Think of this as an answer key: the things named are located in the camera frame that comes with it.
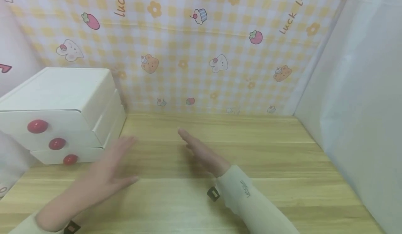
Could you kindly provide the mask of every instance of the gingham pattern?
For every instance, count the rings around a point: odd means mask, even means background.
[[[148,11],[151,1],[161,15]],[[124,17],[116,15],[124,3]],[[289,102],[305,66],[328,31],[341,0],[14,0],[9,6],[45,66],[103,67],[112,70],[129,111],[267,114],[270,105]],[[190,17],[205,9],[201,25]],[[100,23],[93,30],[81,15]],[[286,34],[283,26],[297,13]],[[313,23],[320,28],[307,36]],[[252,44],[249,33],[263,40]],[[56,53],[66,39],[84,57],[69,62]],[[155,73],[141,68],[141,56],[159,60]],[[212,72],[209,61],[223,54],[228,69]],[[284,81],[273,78],[283,65],[293,70]],[[189,97],[193,105],[186,104]],[[158,106],[164,99],[165,106]]]

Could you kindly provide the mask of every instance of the pink heart print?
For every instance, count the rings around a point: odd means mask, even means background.
[[[8,71],[10,71],[11,68],[12,68],[12,67],[9,66],[9,65],[0,64],[0,69],[1,69],[1,72],[2,72],[3,74],[8,73]]]

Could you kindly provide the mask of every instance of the black tag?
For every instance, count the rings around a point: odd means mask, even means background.
[[[67,225],[67,227],[64,229],[64,234],[74,234],[76,233],[81,226],[78,224],[74,223],[73,221],[70,221],[70,223]]]
[[[218,200],[218,198],[220,197],[219,192],[216,190],[215,187],[211,187],[211,189],[208,190],[207,195],[214,202],[216,202],[216,200]]]

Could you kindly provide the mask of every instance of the white sleeve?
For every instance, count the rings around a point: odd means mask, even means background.
[[[8,234],[62,234],[64,232],[64,229],[58,232],[47,232],[40,229],[35,220],[36,214],[37,212],[27,217]]]
[[[299,234],[293,224],[233,165],[217,178],[216,189],[225,205],[243,219],[252,234]]]

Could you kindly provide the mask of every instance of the wooden table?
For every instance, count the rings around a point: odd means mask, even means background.
[[[383,233],[327,156],[294,117],[132,114],[122,135],[140,141],[122,166],[139,181],[77,221],[80,233],[248,233],[222,199],[206,196],[213,179],[185,150],[183,127],[231,163],[288,216],[301,233]],[[88,164],[35,165],[0,201],[7,233],[61,193]]]

